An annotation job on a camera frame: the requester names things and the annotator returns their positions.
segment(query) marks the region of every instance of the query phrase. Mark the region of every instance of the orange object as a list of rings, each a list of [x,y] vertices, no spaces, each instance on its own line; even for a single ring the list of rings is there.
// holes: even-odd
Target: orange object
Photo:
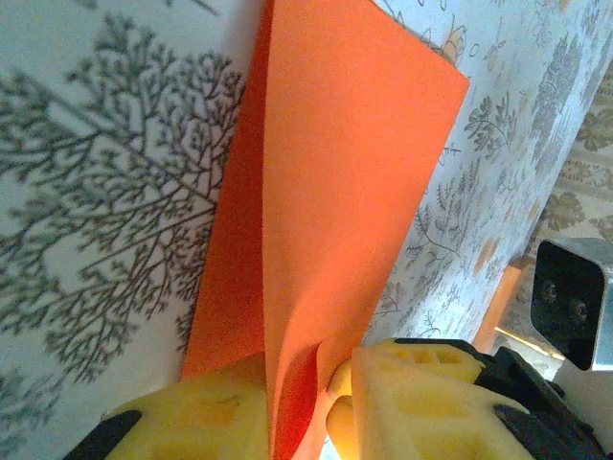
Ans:
[[[265,350],[274,458],[319,454],[467,85],[368,0],[268,2],[184,376]]]
[[[507,309],[507,304],[512,299],[526,275],[526,267],[530,264],[527,258],[521,258],[507,265],[502,275],[500,284],[489,303],[488,311],[481,322],[479,331],[472,340],[472,345],[481,353],[491,353],[491,347],[496,338],[494,328],[498,326]]]

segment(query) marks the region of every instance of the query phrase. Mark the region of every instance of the leaf pattern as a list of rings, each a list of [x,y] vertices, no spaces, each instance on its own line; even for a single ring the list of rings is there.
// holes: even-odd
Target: leaf pattern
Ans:
[[[594,105],[607,105],[613,102],[613,72],[611,72],[612,68],[613,62],[609,64],[609,67],[604,74],[604,77],[602,77],[601,85],[598,87],[598,90],[596,91],[596,96],[594,97]]]
[[[549,228],[559,231],[584,221],[585,214],[577,196],[572,192],[564,192],[549,197],[543,219],[547,220]]]
[[[613,144],[613,108],[605,108],[597,113],[587,112],[577,140],[583,141],[585,148],[592,151]]]
[[[613,242],[613,215],[608,215],[605,218],[591,218],[590,223],[598,229],[605,240]]]
[[[424,328],[420,333],[417,333],[417,338],[434,338],[441,335],[441,330],[434,325],[434,311],[428,310],[425,314]]]
[[[463,255],[465,243],[474,230],[475,207],[471,206],[479,192],[481,160],[472,162],[460,178],[452,178],[437,188],[436,204],[425,204],[418,209],[409,240],[404,245],[405,271],[420,268],[415,286],[411,291],[409,305],[423,302],[427,296],[442,285],[451,267],[463,275],[468,271],[468,262]],[[459,300],[463,285],[450,286],[438,312],[445,311]],[[398,320],[404,328],[416,311],[409,309]]]
[[[22,72],[0,82],[0,178],[34,189],[0,235],[0,331],[44,326],[64,373],[91,382],[170,299],[193,308],[244,83],[227,57],[178,58],[110,14],[66,80],[87,101]],[[71,286],[50,269],[69,239],[99,254]],[[177,318],[183,344],[191,315]]]
[[[391,316],[401,312],[401,302],[407,294],[406,288],[400,282],[388,281],[385,289],[381,294],[376,310],[373,315],[373,321],[369,331],[366,333],[364,340],[369,341],[371,332],[379,327],[383,321],[390,320]]]
[[[486,151],[487,160],[495,160],[501,149],[509,151],[517,129],[517,113],[509,105],[509,93],[499,104],[493,105],[491,98],[486,96],[479,108],[470,112],[468,124],[468,139],[472,139],[475,151]]]

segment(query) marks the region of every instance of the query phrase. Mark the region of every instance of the tree print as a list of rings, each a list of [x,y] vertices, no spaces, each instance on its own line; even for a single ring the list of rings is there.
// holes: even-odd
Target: tree print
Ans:
[[[441,330],[434,326],[434,312],[428,310],[423,320],[424,328],[417,334],[417,338],[431,338],[434,335],[441,335]]]
[[[193,308],[244,82],[111,14],[66,82],[83,103],[0,81],[0,180],[32,192],[0,235],[0,332],[44,328],[65,375],[91,382],[170,300]],[[94,258],[64,267],[71,282],[51,265],[66,246]]]
[[[81,5],[82,7],[88,8],[89,10],[95,10],[98,7],[98,0],[73,0],[73,1]],[[171,7],[174,4],[174,0],[163,0],[163,1],[167,7]],[[197,5],[199,8],[201,8],[205,12],[209,12],[210,14],[214,14],[215,16],[219,15],[219,12],[217,10],[215,10],[213,7],[211,7],[207,2],[204,2],[203,0],[191,0],[191,2]]]
[[[534,121],[530,133],[530,137],[536,139],[535,162],[547,154],[547,150],[554,151],[555,155],[559,152],[559,149],[548,148],[547,144],[557,117],[562,113],[575,84],[580,59],[581,47],[578,36],[575,35],[569,43],[566,35],[557,43],[554,56],[538,85],[538,93],[532,108]]]
[[[51,377],[28,385],[18,369],[0,372],[0,459],[8,459],[28,439],[30,430],[54,414],[61,381]]]
[[[470,163],[460,177],[452,177],[437,188],[436,203],[418,209],[411,234],[405,246],[408,262],[405,269],[420,266],[419,278],[412,291],[412,304],[423,301],[442,280],[448,269],[458,262],[461,270],[467,263],[463,245],[470,235],[474,201],[477,196],[480,160]],[[450,305],[457,298],[457,289],[449,289]]]
[[[469,132],[475,151],[485,151],[487,160],[495,160],[504,149],[510,153],[511,142],[517,129],[517,113],[510,109],[509,93],[494,105],[486,96],[478,108],[468,116],[464,131]]]
[[[388,314],[400,313],[400,302],[406,293],[406,288],[400,282],[388,281],[373,314],[371,329],[376,328],[381,319]]]

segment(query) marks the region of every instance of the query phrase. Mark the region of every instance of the orange paper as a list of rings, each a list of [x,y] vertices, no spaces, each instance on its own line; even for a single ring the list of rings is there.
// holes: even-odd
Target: orange paper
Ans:
[[[184,376],[264,350],[274,458],[319,453],[467,85],[368,0],[268,2]]]

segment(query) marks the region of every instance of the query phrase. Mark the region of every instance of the floral pattern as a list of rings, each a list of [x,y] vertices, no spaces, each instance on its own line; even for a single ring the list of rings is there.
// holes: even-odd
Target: floral pattern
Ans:
[[[585,214],[577,196],[572,192],[565,192],[560,196],[549,197],[541,218],[547,221],[550,229],[559,231],[585,220]]]
[[[0,458],[59,457],[104,412],[177,379],[262,4],[3,7]],[[470,339],[608,65],[611,6],[377,4],[470,87],[365,341]],[[597,101],[613,94],[604,81]],[[587,153],[609,146],[606,110],[590,109]],[[613,193],[611,163],[576,160],[539,228],[609,235],[589,210]]]

